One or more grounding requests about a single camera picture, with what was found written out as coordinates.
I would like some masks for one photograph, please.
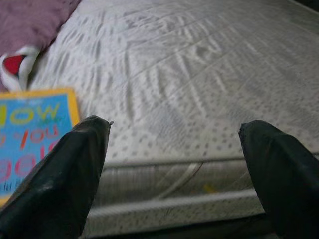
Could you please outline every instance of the blanket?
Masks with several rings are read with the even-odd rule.
[[[0,0],[0,92],[26,90],[38,54],[80,0]]]

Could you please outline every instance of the blue book cover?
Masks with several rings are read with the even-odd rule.
[[[0,94],[0,206],[78,121],[70,88]]]

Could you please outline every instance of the mattress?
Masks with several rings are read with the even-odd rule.
[[[30,84],[115,122],[83,235],[261,213],[237,131],[319,152],[318,58],[319,16],[286,0],[83,0]]]

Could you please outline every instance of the white mattress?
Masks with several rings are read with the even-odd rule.
[[[174,193],[207,161],[212,172],[228,175],[210,183],[249,180],[237,136],[240,124],[248,121],[272,123],[319,152],[318,62],[319,16],[286,0],[83,0],[38,61],[30,88],[71,86],[82,118],[96,114],[115,122],[108,169],[84,234],[150,230],[161,217],[165,220],[158,227],[262,212],[251,185],[244,191],[240,184],[194,195],[189,188],[188,194]],[[235,159],[238,164],[229,163]],[[113,167],[186,162],[157,191],[160,197],[134,199],[141,190],[131,191],[123,202],[118,200],[124,192],[113,201],[105,196],[121,178],[134,183],[135,177],[122,174],[108,185],[105,175]],[[240,175],[232,177],[230,171]],[[239,212],[213,213],[225,210],[223,197]],[[209,200],[212,213],[189,217],[190,204]],[[141,207],[164,213],[178,202],[186,202],[186,211],[177,210],[178,219]],[[126,219],[141,211],[140,218],[150,213],[153,220],[130,227]],[[115,215],[118,220],[107,227]]]

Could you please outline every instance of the book cover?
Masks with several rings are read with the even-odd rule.
[[[0,206],[78,122],[71,88],[0,94]]]

